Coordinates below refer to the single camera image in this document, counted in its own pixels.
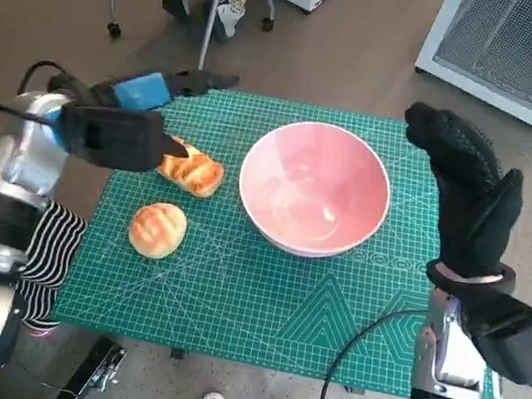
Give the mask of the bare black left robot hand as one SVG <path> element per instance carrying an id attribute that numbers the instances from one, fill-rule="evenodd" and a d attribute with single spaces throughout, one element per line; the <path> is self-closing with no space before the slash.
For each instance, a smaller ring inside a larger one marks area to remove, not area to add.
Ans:
<path id="1" fill-rule="evenodd" d="M 232 89 L 240 79 L 238 75 L 206 70 L 151 71 L 100 82 L 88 90 L 95 105 L 152 111 L 178 97 L 200 97 L 212 90 Z"/>

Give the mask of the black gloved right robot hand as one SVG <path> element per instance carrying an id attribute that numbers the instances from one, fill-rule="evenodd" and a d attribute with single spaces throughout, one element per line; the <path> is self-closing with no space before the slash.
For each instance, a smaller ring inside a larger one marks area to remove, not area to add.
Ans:
<path id="1" fill-rule="evenodd" d="M 492 142 L 450 110 L 405 111 L 408 141 L 428 154 L 439 193 L 439 261 L 464 279 L 498 276 L 523 204 L 523 174 L 500 172 Z"/>

